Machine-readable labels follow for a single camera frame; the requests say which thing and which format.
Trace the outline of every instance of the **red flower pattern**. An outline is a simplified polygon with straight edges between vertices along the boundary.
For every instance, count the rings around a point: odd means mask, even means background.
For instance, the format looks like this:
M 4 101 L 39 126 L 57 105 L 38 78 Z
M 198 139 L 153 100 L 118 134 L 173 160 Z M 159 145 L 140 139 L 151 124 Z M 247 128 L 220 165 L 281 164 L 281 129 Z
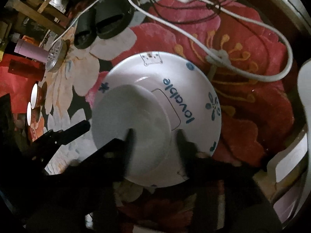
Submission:
M 183 211 L 183 201 L 172 202 L 169 199 L 151 199 L 141 206 L 127 203 L 119 211 L 144 227 L 168 233 L 187 232 L 191 224 L 192 209 Z M 132 232 L 132 224 L 124 224 L 123 233 Z
M 160 3 L 175 7 L 182 5 L 175 0 L 161 0 Z M 199 4 L 198 1 L 192 3 L 192 5 Z M 231 2 L 225 8 L 236 14 L 261 21 L 256 10 L 239 3 Z M 197 10 L 180 12 L 160 6 L 157 6 L 157 9 L 163 17 L 180 21 L 189 20 L 194 14 L 199 14 Z M 150 13 L 155 15 L 153 8 L 150 9 Z M 205 30 L 200 29 L 200 32 L 195 32 L 196 27 L 193 24 L 184 25 L 183 29 L 205 43 L 207 47 L 226 51 L 235 67 L 255 74 L 273 75 L 279 73 L 286 64 L 286 48 L 278 41 L 278 36 L 270 30 L 240 22 L 225 13 L 220 13 L 217 18 L 200 24 L 208 26 Z M 185 36 L 173 32 L 177 39 L 176 53 L 192 61 L 207 73 L 210 64 L 205 60 L 206 54 L 203 50 Z M 218 94 L 223 112 L 235 119 L 244 119 L 248 122 L 241 126 L 247 130 L 239 131 L 239 134 L 243 134 L 245 138 L 244 141 L 240 141 L 237 137 L 234 138 L 237 136 L 236 133 L 227 134 L 226 131 L 233 131 L 241 123 L 229 122 L 228 118 L 224 117 L 222 127 L 224 143 L 219 143 L 217 150 L 220 148 L 224 150 L 223 145 L 226 144 L 236 158 L 253 166 L 260 166 L 260 160 L 265 156 L 263 148 L 272 154 L 283 150 L 283 141 L 291 132 L 294 122 L 291 103 L 285 95 L 285 90 L 288 92 L 296 79 L 296 63 L 289 76 L 283 81 L 272 83 L 247 80 L 225 68 L 218 68 L 212 84 Z M 245 150 L 246 147 L 252 148 L 252 153 L 249 149 Z
M 143 23 L 132 27 L 131 30 L 136 34 L 137 40 L 134 46 L 122 52 L 111 62 L 115 66 L 126 58 L 146 51 L 165 51 L 174 53 L 176 36 L 169 30 L 155 23 Z

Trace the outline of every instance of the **pink cylinder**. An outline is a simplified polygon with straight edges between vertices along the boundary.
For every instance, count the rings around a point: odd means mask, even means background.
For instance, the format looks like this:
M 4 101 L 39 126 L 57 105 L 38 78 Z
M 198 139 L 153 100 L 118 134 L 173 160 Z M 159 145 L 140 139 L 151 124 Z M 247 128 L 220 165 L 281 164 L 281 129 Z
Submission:
M 43 63 L 46 63 L 48 61 L 48 51 L 44 50 L 43 48 L 37 47 L 31 43 L 28 43 L 22 39 L 19 39 L 17 41 L 14 51 L 20 55 Z

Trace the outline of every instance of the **white flower pattern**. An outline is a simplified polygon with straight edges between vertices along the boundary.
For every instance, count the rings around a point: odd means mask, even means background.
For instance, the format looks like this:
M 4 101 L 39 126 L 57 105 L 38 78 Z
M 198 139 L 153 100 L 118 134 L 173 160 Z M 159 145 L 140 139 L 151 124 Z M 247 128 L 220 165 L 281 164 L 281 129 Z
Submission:
M 45 99 L 46 114 L 51 112 L 53 106 L 59 109 L 62 117 L 73 100 L 73 87 L 77 95 L 85 96 L 96 83 L 100 69 L 98 59 L 114 59 L 120 53 L 131 49 L 137 39 L 135 33 L 126 28 L 108 40 L 97 37 L 90 47 L 81 50 L 73 45 L 74 33 L 75 27 L 72 27 L 63 37 L 70 42 L 70 47 L 60 69 L 45 75 L 43 82 L 48 86 Z
M 86 120 L 83 109 L 79 109 L 70 119 L 67 111 L 61 117 L 58 108 L 55 107 L 53 115 L 49 114 L 48 117 L 48 130 L 66 130 L 83 120 Z M 72 161 L 81 162 L 96 150 L 92 133 L 88 131 L 68 145 L 62 145 L 45 169 L 49 174 L 62 173 Z

